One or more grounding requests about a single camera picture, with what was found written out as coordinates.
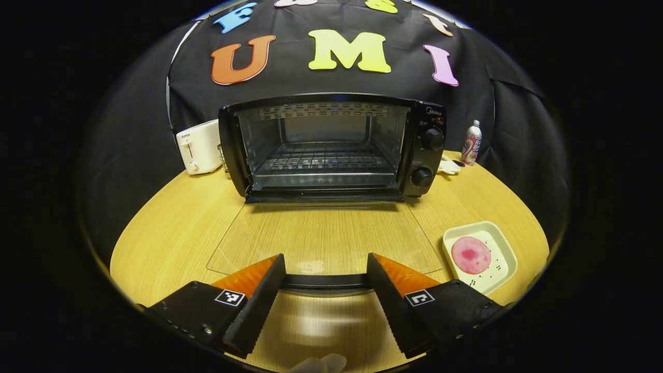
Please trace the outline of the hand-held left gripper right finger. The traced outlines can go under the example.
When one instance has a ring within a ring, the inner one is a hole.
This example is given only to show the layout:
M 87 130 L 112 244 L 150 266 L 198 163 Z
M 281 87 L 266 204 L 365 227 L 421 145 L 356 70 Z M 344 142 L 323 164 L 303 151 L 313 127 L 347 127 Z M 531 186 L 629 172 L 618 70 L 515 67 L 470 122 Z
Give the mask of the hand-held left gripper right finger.
M 448 349 L 507 312 L 458 279 L 441 283 L 377 253 L 368 254 L 367 276 L 407 358 Z

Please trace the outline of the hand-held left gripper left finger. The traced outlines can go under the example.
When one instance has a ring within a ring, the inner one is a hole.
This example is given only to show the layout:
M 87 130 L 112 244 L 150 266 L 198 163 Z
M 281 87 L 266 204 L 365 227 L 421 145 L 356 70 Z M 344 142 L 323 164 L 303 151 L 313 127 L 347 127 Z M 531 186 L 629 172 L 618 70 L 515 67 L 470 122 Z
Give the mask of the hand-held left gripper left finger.
M 247 358 L 286 276 L 284 255 L 256 262 L 212 284 L 191 281 L 139 309 L 210 349 Z

